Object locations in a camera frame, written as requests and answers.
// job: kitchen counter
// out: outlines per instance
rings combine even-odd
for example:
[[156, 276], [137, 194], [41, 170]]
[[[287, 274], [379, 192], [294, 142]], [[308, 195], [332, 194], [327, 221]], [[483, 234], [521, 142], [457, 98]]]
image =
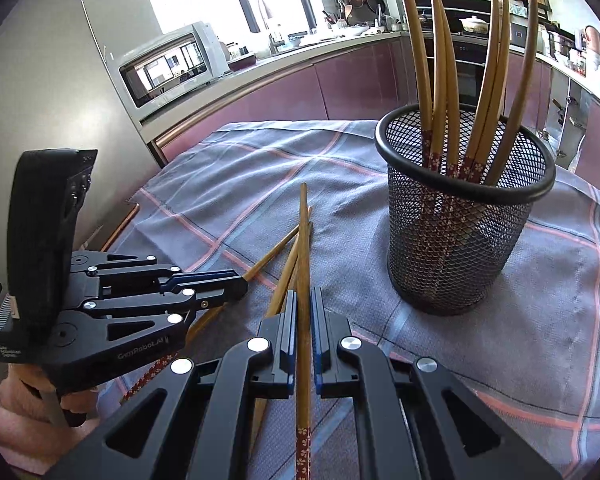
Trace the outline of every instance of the kitchen counter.
[[339, 51], [346, 51], [391, 38], [400, 38], [400, 35], [400, 32], [389, 32], [374, 36], [341, 38], [309, 45], [261, 60], [254, 66], [222, 76], [210, 85], [187, 94], [176, 103], [164, 107], [142, 124], [140, 135], [144, 142], [151, 142], [203, 108], [256, 83], [258, 80], [274, 76], [276, 72], [282, 72], [293, 66], [308, 63], [312, 59], [335, 54]]
[[[206, 110], [218, 107], [222, 102], [227, 101], [227, 99], [238, 98], [238, 96], [250, 92], [258, 85], [266, 84], [278, 77], [282, 77], [286, 72], [296, 70], [305, 65], [308, 66], [312, 61], [337, 56], [338, 54], [343, 54], [361, 46], [372, 45], [380, 41], [394, 40], [400, 38], [401, 35], [408, 37], [409, 33], [391, 32], [374, 36], [341, 38], [339, 40], [309, 45], [260, 60], [252, 67], [227, 74], [210, 85], [183, 96], [179, 101], [168, 105], [142, 124], [140, 134], [145, 142], [151, 142], [159, 137], [168, 142], [166, 139], [172, 136], [176, 137], [179, 130], [188, 127], [187, 123], [190, 123], [196, 117], [200, 116], [200, 114], [205, 114]], [[424, 36], [425, 38], [432, 38], [433, 34], [425, 32]], [[453, 41], [487, 44], [487, 40], [485, 39], [460, 35], [454, 35]], [[510, 51], [520, 55], [524, 54], [523, 48], [514, 45], [510, 47]], [[592, 88], [590, 82], [585, 77], [543, 54], [536, 54], [536, 59], [573, 79], [586, 91], [593, 94], [597, 101], [600, 102], [600, 90]]]
[[[524, 48], [520, 48], [518, 46], [513, 46], [513, 45], [511, 45], [511, 51], [517, 52], [520, 55], [523, 55], [525, 53]], [[544, 63], [547, 63], [547, 65], [551, 66], [553, 69], [557, 70], [558, 72], [563, 73], [565, 76], [569, 77], [570, 79], [573, 79], [578, 85], [580, 85], [587, 92], [592, 94], [593, 97], [595, 97], [600, 102], [600, 88], [593, 87], [592, 82], [590, 80], [588, 80], [586, 77], [584, 77], [583, 75], [580, 75], [579, 73], [577, 73], [574, 70], [571, 70], [570, 68], [565, 67], [562, 63], [556, 61], [553, 57], [546, 56], [545, 54], [540, 54], [539, 52], [536, 53], [536, 59], [538, 59]]]

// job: frying pan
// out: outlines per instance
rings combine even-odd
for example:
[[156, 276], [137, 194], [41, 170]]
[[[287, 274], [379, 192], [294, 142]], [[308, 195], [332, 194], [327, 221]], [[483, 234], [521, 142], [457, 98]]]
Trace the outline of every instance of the frying pan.
[[366, 0], [366, 6], [375, 14], [378, 12], [378, 6], [380, 6], [382, 14], [386, 13], [386, 3], [384, 0]]

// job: black wire mesh holder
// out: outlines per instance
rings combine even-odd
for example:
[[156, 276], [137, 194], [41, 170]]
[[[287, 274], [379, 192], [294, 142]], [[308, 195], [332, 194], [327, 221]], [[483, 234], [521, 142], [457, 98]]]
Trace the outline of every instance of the black wire mesh holder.
[[[474, 117], [475, 107], [461, 105], [461, 154]], [[484, 176], [506, 123], [501, 117]], [[421, 135], [418, 105], [398, 108], [376, 126], [376, 148], [388, 164], [389, 277], [414, 307], [461, 314], [485, 297], [499, 275], [533, 202], [553, 187], [555, 164], [544, 144], [521, 127], [497, 184], [474, 184], [423, 168]]]

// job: microwave window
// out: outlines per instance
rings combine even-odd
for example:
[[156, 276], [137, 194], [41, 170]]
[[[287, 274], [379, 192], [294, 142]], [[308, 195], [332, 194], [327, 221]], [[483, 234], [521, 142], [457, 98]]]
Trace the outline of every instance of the microwave window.
[[120, 75], [139, 108], [206, 70], [198, 44], [193, 38], [187, 38], [177, 46], [152, 52], [139, 62], [120, 67]]

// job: chopstick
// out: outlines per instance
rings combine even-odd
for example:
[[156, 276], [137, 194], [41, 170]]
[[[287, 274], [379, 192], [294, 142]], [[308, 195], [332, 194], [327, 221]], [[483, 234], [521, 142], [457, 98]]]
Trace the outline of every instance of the chopstick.
[[538, 0], [529, 0], [529, 23], [526, 34], [525, 57], [522, 61], [522, 77], [520, 78], [520, 86], [516, 97], [513, 99], [507, 126], [504, 129], [504, 134], [498, 150], [496, 151], [493, 163], [487, 172], [487, 177], [484, 183], [488, 186], [496, 184], [504, 167], [509, 160], [509, 155], [513, 149], [513, 144], [516, 141], [516, 136], [522, 124], [522, 114], [525, 109], [526, 94], [531, 81], [531, 75], [536, 61], [536, 40], [538, 38]]
[[[311, 215], [311, 211], [313, 210], [313, 206], [308, 209], [308, 215]], [[245, 280], [250, 282], [257, 273], [262, 270], [264, 266], [266, 266], [273, 258], [278, 256], [282, 252], [282, 249], [285, 248], [286, 244], [293, 238], [299, 230], [300, 225], [298, 224], [296, 227], [291, 229], [288, 234], [282, 240], [280, 240], [267, 254], [265, 254], [251, 269], [247, 270], [242, 276]], [[187, 331], [185, 346], [191, 343], [191, 341], [200, 333], [202, 330], [211, 323], [224, 309], [224, 305], [218, 306], [216, 308], [212, 308], [207, 310], [200, 319], [195, 322], [193, 325], [189, 327]], [[164, 357], [158, 359], [145, 373], [142, 377], [140, 377], [136, 384], [134, 384], [126, 394], [120, 399], [120, 403], [123, 404], [127, 400], [129, 400], [133, 395], [135, 395], [145, 384], [147, 384], [151, 379], [153, 379], [158, 373], [164, 370], [167, 365], [172, 361], [174, 357], [176, 357], [177, 353], [168, 354]]]
[[[314, 230], [314, 223], [309, 222], [309, 238]], [[284, 312], [286, 294], [289, 290], [296, 288], [296, 280], [298, 278], [298, 237], [291, 247], [291, 252], [286, 259], [285, 267], [282, 269], [282, 275], [276, 285], [276, 290], [273, 291], [273, 296], [269, 303], [269, 307], [263, 317], [272, 317], [280, 312]], [[251, 443], [249, 446], [250, 454], [253, 452], [253, 446], [256, 444], [258, 432], [262, 425], [264, 411], [267, 407], [267, 399], [256, 399], [253, 407], [253, 422], [251, 424]]]
[[298, 355], [296, 357], [296, 479], [311, 478], [311, 327], [306, 184], [300, 184], [298, 231]]
[[445, 142], [446, 126], [446, 41], [442, 0], [431, 0], [433, 8], [434, 73], [433, 81], [433, 134], [429, 153], [429, 169], [438, 172]]
[[431, 146], [433, 108], [431, 102], [431, 86], [429, 81], [429, 64], [424, 47], [424, 36], [418, 18], [416, 0], [403, 0], [407, 12], [413, 63], [416, 69], [416, 86], [418, 87], [418, 103], [420, 104], [420, 124], [422, 129], [422, 167], [429, 164]]
[[474, 163], [467, 180], [469, 182], [480, 183], [482, 174], [487, 164], [487, 159], [491, 153], [493, 139], [496, 134], [498, 122], [500, 121], [500, 102], [504, 95], [504, 86], [507, 80], [507, 70], [509, 68], [509, 45], [510, 45], [510, 25], [509, 25], [509, 0], [502, 2], [502, 28], [500, 30], [500, 49], [498, 50], [498, 66], [496, 75], [493, 79], [493, 88], [491, 89], [491, 98], [489, 108], [484, 120], [480, 143], [475, 153]]
[[469, 144], [464, 152], [462, 168], [460, 168], [459, 178], [466, 180], [469, 177], [471, 168], [474, 164], [475, 152], [480, 144], [480, 137], [484, 130], [484, 121], [487, 117], [489, 103], [491, 101], [491, 92], [493, 91], [493, 80], [496, 75], [498, 65], [498, 42], [500, 40], [500, 12], [498, 10], [498, 0], [491, 0], [491, 23], [489, 29], [489, 44], [487, 46], [487, 61], [480, 88], [480, 97], [478, 98], [478, 107], [475, 111], [474, 125], [471, 129]]
[[[247, 280], [248, 282], [250, 282], [255, 277], [255, 275], [265, 265], [267, 265], [273, 258], [278, 256], [282, 252], [282, 249], [285, 248], [288, 241], [291, 240], [291, 238], [293, 238], [296, 235], [296, 233], [298, 232], [298, 229], [299, 229], [299, 224], [295, 228], [293, 228], [284, 238], [282, 238], [282, 240], [280, 240], [272, 248], [272, 250], [270, 250], [267, 254], [265, 254], [253, 267], [251, 267], [251, 269], [247, 270], [247, 272], [244, 273], [243, 278], [245, 280]], [[224, 305], [218, 306], [216, 308], [210, 308], [202, 316], [200, 316], [200, 319], [197, 320], [195, 323], [193, 323], [189, 327], [189, 330], [187, 330], [185, 346], [188, 345], [189, 343], [191, 343], [191, 341], [193, 341], [193, 339], [200, 332], [202, 332], [209, 323], [211, 323], [216, 317], [218, 317], [218, 314], [220, 314], [220, 312], [222, 312], [223, 309], [224, 309]]]
[[458, 176], [458, 160], [460, 156], [460, 95], [458, 93], [458, 66], [451, 29], [446, 12], [442, 12], [445, 29], [446, 52], [446, 176]]

